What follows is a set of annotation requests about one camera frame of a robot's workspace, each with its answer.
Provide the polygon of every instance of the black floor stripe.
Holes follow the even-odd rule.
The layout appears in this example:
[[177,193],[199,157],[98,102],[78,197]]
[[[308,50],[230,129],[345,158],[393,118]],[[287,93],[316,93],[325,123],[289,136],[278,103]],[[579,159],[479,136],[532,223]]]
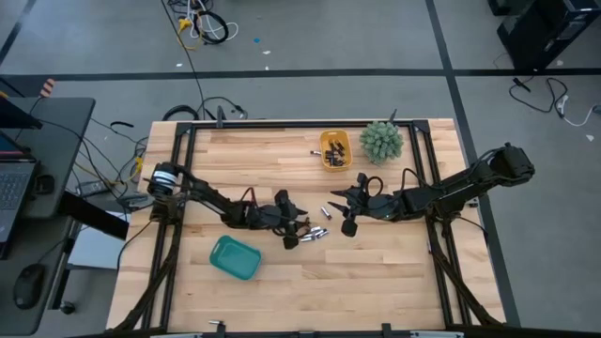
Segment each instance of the black floor stripe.
[[[436,11],[434,0],[425,0],[428,13],[430,15],[430,21],[432,22],[432,28],[434,29],[434,37],[439,47],[440,60],[442,61],[442,67],[445,71],[445,77],[447,84],[449,85],[449,92],[451,94],[451,100],[455,108],[455,115],[457,119],[457,125],[459,126],[459,132],[461,133],[461,140],[463,141],[463,147],[466,149],[466,155],[470,162],[476,161],[476,148],[471,137],[470,125],[468,124],[468,118],[461,100],[461,94],[457,86],[455,78],[455,72],[453,65],[451,64],[451,58],[447,50],[447,44],[444,41],[444,35],[442,34],[442,27],[440,25],[439,15]],[[501,302],[503,305],[503,311],[505,312],[505,319],[507,323],[512,326],[519,327],[519,317],[517,315],[516,301],[514,294],[509,283],[509,276],[507,274],[507,267],[505,266],[505,260],[501,250],[501,243],[499,241],[499,234],[497,227],[492,215],[492,208],[487,196],[480,198],[480,210],[484,226],[488,232],[488,248],[490,250],[490,256],[493,261],[493,269],[495,271],[495,277],[497,279],[497,285],[499,288]]]
[[[239,70],[197,71],[199,79],[255,79],[285,77],[335,77],[335,76],[443,76],[442,69],[288,69],[288,70]],[[124,81],[124,80],[193,80],[194,73],[144,72],[105,74],[46,74],[2,75],[7,79],[28,76],[45,76],[56,81]]]
[[[515,69],[287,69],[287,70],[237,70],[237,71],[198,71],[199,79],[256,79],[256,78],[300,78],[300,77],[345,77],[345,76],[415,76],[415,77],[481,77],[481,76],[583,76],[601,75],[601,69],[545,69],[538,73]],[[32,78],[53,78],[56,81],[152,81],[152,80],[193,80],[194,73],[182,72],[142,72],[104,74],[0,74],[12,82]]]
[[537,72],[518,69],[454,69],[455,76],[582,76],[601,75],[601,69],[543,69]]
[[21,28],[23,28],[23,23],[25,22],[25,20],[27,20],[27,17],[31,12],[31,8],[33,8],[33,6],[36,4],[36,1],[37,0],[27,1],[25,7],[23,8],[23,11],[21,12],[21,15],[19,16],[19,19],[12,27],[10,34],[8,34],[7,40],[4,42],[4,45],[2,45],[2,49],[0,49],[0,66],[2,66],[2,62],[4,62],[4,59],[7,57],[8,51],[10,51],[10,47],[12,47],[12,44],[15,42],[15,39],[17,39],[19,32],[21,32]]

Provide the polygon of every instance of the laptop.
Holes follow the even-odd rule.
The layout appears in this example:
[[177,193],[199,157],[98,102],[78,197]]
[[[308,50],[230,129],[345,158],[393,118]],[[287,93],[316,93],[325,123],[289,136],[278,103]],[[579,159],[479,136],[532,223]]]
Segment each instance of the laptop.
[[9,241],[37,169],[36,159],[0,131],[0,247]]

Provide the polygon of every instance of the yellow cable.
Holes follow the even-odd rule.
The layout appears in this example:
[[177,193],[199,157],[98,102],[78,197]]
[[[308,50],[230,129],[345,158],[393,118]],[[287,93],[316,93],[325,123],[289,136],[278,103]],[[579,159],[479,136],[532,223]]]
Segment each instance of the yellow cable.
[[79,167],[80,169],[82,169],[83,171],[85,171],[85,172],[87,172],[88,174],[90,174],[91,176],[93,176],[93,177],[95,177],[95,178],[97,178],[97,179],[99,179],[99,180],[101,180],[101,181],[103,181],[103,182],[106,182],[107,184],[110,184],[110,185],[117,185],[117,184],[121,184],[121,182],[114,182],[114,181],[110,181],[110,180],[104,180],[104,178],[102,178],[102,177],[99,177],[99,176],[98,176],[98,174],[96,174],[95,172],[93,172],[93,171],[91,171],[91,170],[89,170],[89,169],[85,168],[84,166],[82,166],[82,165],[81,165],[80,163],[78,163],[78,162],[75,162],[75,165],[76,165],[77,167]]
[[[142,164],[143,164],[143,160],[141,157],[137,157],[135,158],[135,171],[133,172],[133,174],[131,174],[130,177],[128,177],[126,180],[123,181],[123,183],[129,182],[131,181],[134,177],[136,177],[138,174],[140,174],[142,172]],[[86,173],[90,174],[91,176],[100,179],[110,185],[117,185],[117,184],[121,184],[121,182],[116,182],[116,181],[105,181],[103,178],[99,177],[98,174],[96,174],[95,172],[85,168],[84,166],[82,166],[80,163],[75,162],[75,165],[82,169],[83,171],[85,171]]]
[[179,30],[177,31],[177,42],[179,43],[179,45],[183,48],[185,48],[188,51],[195,51],[196,49],[198,49],[198,47],[200,46],[200,44],[202,43],[202,39],[200,37],[198,37],[198,42],[196,43],[195,46],[193,47],[189,47],[184,45],[184,42],[181,40],[181,33],[183,31],[186,30],[186,28],[192,28],[192,22],[188,19],[179,19]]

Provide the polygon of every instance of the desk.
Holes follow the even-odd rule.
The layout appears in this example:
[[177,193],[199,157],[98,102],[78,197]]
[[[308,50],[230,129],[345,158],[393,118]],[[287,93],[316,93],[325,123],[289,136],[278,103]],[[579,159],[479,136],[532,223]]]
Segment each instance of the desk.
[[[24,111],[29,112],[38,99],[10,100]],[[32,115],[70,128],[78,135],[83,136],[92,115],[94,103],[92,99],[83,98],[42,99],[36,105]],[[18,130],[3,131],[13,138],[19,132]],[[81,212],[79,215],[78,212],[73,212],[77,207],[81,207],[89,212],[88,217],[98,216],[98,220],[108,220],[108,216],[110,216],[70,193],[64,192],[71,166],[80,146],[80,140],[74,134],[51,124],[45,124],[41,130],[23,130],[17,142],[32,149],[34,157],[41,163],[39,175],[54,177],[54,192],[36,196],[37,198],[33,201],[27,201],[22,211],[23,218],[27,218],[27,220],[18,221],[8,246],[8,256],[6,260],[0,260],[0,270],[2,271],[0,275],[0,335],[33,334],[38,329],[39,321],[46,309],[47,299],[53,300],[49,303],[50,308],[58,307],[69,276],[69,272],[64,270],[67,263],[65,251],[69,247],[65,243],[51,251],[41,262],[46,271],[41,296],[36,306],[29,310],[18,309],[12,300],[12,287],[24,267],[36,263],[46,251],[69,234],[74,235],[79,224],[73,221],[73,217],[66,215],[81,216]],[[117,228],[112,231],[114,234],[119,233],[118,227],[120,226],[121,234],[124,237],[126,223],[102,222],[105,227],[108,227],[109,224]]]
[[[176,124],[153,124],[143,177],[150,177],[157,162],[170,160]],[[384,192],[398,190],[402,169],[415,169],[408,129],[401,129],[405,140],[401,158],[377,167],[362,153],[362,128],[344,128],[354,161],[350,170],[333,174],[324,170],[319,157],[309,155],[318,149],[319,135],[327,128],[263,129],[257,125],[260,122],[254,121],[252,129],[200,130],[195,135],[193,173],[231,199],[254,186],[259,204],[272,203],[278,190],[288,189],[292,202],[309,212],[313,225],[329,228],[331,233],[286,251],[281,238],[271,232],[230,229],[206,207],[188,203],[168,331],[215,331],[209,320],[222,320],[228,331],[381,330],[382,323],[391,323],[394,330],[444,329],[424,220],[385,223],[358,217],[357,237],[347,238],[340,232],[342,215],[330,207],[333,219],[328,221],[320,211],[327,201],[344,204],[343,198],[329,191],[348,188],[359,172],[381,177]],[[465,169],[454,121],[430,119],[429,126],[441,177]],[[427,162],[424,139],[418,138],[418,143]],[[185,149],[184,143],[180,162]],[[429,170],[425,173],[431,182]],[[407,177],[408,188],[417,184],[415,177]],[[139,188],[145,192],[146,183],[142,181]],[[132,216],[128,238],[147,223],[148,215],[149,210],[142,210]],[[466,207],[462,215],[478,222],[475,208]],[[486,309],[503,321],[482,231],[461,220],[452,227],[464,281]],[[153,223],[123,254],[108,328],[123,320],[146,288],[156,234]],[[237,281],[209,264],[210,251],[222,235],[246,242],[263,254],[252,281]],[[458,323],[455,291],[450,282],[447,286]],[[159,323],[161,289],[155,299],[159,301],[152,326]]]

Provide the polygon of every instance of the yellow container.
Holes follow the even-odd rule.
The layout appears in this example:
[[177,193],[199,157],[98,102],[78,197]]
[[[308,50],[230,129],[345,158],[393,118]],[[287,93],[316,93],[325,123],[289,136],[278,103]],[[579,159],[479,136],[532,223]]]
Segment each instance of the yellow container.
[[[330,149],[330,141],[338,141],[345,148],[345,164],[342,166],[331,166],[330,162],[326,159],[326,151]],[[319,137],[319,147],[321,148],[321,162],[326,167],[326,171],[331,173],[345,171],[353,163],[353,153],[350,150],[350,139],[346,131],[332,130],[324,131]]]

